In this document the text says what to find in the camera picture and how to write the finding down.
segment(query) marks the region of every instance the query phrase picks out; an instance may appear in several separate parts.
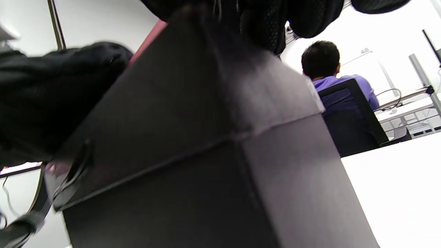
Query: desk surface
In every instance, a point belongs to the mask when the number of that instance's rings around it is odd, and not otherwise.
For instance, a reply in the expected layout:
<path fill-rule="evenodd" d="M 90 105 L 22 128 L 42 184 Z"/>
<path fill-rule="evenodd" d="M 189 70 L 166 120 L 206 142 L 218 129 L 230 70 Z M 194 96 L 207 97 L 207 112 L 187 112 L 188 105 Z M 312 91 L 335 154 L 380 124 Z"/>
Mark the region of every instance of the desk surface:
<path fill-rule="evenodd" d="M 41 168 L 41 163 L 26 163 L 14 167 L 4 168 L 0 171 L 0 178 L 10 177 L 21 173 L 37 170 Z"/>
<path fill-rule="evenodd" d="M 441 247 L 441 133 L 342 159 L 381 248 Z"/>
<path fill-rule="evenodd" d="M 427 92 L 427 88 L 421 88 L 421 89 L 417 89 L 417 90 L 408 92 L 406 94 L 403 94 L 400 97 L 395 97 L 395 98 L 389 99 L 388 101 L 380 101 L 380 108 L 382 109 L 387 106 L 394 105 L 400 99 L 407 100 L 407 99 L 410 99 L 410 98 L 415 97 L 417 95 L 425 94 L 426 92 Z"/>
<path fill-rule="evenodd" d="M 396 118 L 406 116 L 411 113 L 421 111 L 423 109 L 430 108 L 433 105 L 434 104 L 433 104 L 432 100 L 430 99 L 430 97 L 426 97 L 424 99 L 415 101 L 413 103 L 403 105 L 403 106 L 396 108 L 394 110 L 389 110 L 389 111 L 380 113 L 377 115 L 377 118 L 380 123 L 384 123 L 387 121 L 394 120 Z"/>

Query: chair backrest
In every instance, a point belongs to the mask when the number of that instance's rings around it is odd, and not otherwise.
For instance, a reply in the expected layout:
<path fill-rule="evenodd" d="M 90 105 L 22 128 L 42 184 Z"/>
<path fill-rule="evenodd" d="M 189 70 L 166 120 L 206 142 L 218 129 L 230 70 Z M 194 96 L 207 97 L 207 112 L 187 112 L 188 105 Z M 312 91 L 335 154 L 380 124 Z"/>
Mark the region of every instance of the chair backrest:
<path fill-rule="evenodd" d="M 389 140 L 355 79 L 318 94 L 326 108 L 323 118 L 342 157 L 379 148 Z"/>

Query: white cable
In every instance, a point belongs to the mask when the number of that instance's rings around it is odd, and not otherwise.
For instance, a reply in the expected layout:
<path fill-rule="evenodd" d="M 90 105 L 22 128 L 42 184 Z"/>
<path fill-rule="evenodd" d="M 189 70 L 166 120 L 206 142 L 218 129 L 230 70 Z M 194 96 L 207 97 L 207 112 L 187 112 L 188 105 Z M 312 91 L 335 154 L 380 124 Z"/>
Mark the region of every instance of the white cable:
<path fill-rule="evenodd" d="M 3 181 L 3 185 L 2 185 L 2 188 L 3 188 L 4 193 L 6 194 L 7 205 L 9 206 L 9 210 L 11 210 L 11 213 L 12 213 L 15 217 L 18 218 L 18 217 L 20 216 L 20 214 L 17 213 L 17 212 L 14 210 L 14 208 L 13 208 L 13 206 L 12 206 L 12 203 L 11 203 L 11 195 L 9 194 L 9 190 L 8 190 L 8 189 L 6 188 L 6 186 L 5 186 L 7 178 L 8 178 L 8 177 L 6 177 L 6 178 L 4 179 L 4 181 Z"/>

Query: metal pole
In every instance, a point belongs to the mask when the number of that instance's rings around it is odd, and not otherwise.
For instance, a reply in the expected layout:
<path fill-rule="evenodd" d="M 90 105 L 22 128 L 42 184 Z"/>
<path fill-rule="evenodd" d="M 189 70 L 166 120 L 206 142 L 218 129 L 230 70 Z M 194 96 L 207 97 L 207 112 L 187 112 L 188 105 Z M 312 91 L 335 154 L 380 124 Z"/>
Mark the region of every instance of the metal pole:
<path fill-rule="evenodd" d="M 61 30 L 60 20 L 58 19 L 58 13 L 55 7 L 54 0 L 48 0 L 49 12 L 51 14 L 52 26 L 54 28 L 56 44 L 58 46 L 58 50 L 66 49 L 66 43 L 64 42 L 63 32 Z"/>
<path fill-rule="evenodd" d="M 416 58 L 416 55 L 411 54 L 409 56 L 409 59 L 411 60 L 412 65 L 415 68 L 415 71 L 418 74 L 418 77 L 421 80 L 423 86 L 433 88 L 432 84 L 429 81 L 429 78 L 427 78 L 426 73 L 424 72 L 424 70 L 421 67 L 421 64 L 419 63 L 418 59 Z M 441 103 L 440 103 L 440 99 L 437 96 L 437 93 L 433 92 L 432 94 L 430 94 L 430 99 L 434 103 L 434 108 L 438 112 L 438 115 L 441 116 Z"/>
<path fill-rule="evenodd" d="M 378 62 L 378 64 L 380 65 L 380 68 L 381 68 L 381 70 L 383 71 L 383 74 L 385 75 L 386 80 L 387 80 L 387 82 L 388 82 L 390 88 L 391 88 L 391 89 L 395 89 L 396 87 L 395 87 L 395 85 L 393 84 L 392 79 L 391 79 L 390 76 L 389 76 L 389 73 L 387 73 L 386 68 L 384 67 L 383 63 L 382 63 L 379 59 L 377 59 L 377 62 Z M 392 90 L 392 92 L 393 92 L 394 96 L 396 96 L 396 97 L 400 95 L 400 94 L 398 94 L 398 92 L 397 92 L 396 90 Z"/>

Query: computer monitor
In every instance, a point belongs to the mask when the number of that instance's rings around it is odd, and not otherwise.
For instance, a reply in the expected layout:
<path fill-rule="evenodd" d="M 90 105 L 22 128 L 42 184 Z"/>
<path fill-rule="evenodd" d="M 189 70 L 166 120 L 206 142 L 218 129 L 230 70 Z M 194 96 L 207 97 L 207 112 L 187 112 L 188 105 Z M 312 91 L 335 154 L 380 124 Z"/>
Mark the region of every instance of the computer monitor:
<path fill-rule="evenodd" d="M 426 30 L 423 29 L 422 33 L 426 37 L 426 40 L 429 43 L 430 47 L 432 48 L 432 51 L 434 52 L 435 56 L 437 57 L 438 61 L 440 62 L 440 68 L 441 68 L 441 49 L 436 50 L 434 44 L 432 43 L 429 36 L 427 35 Z"/>

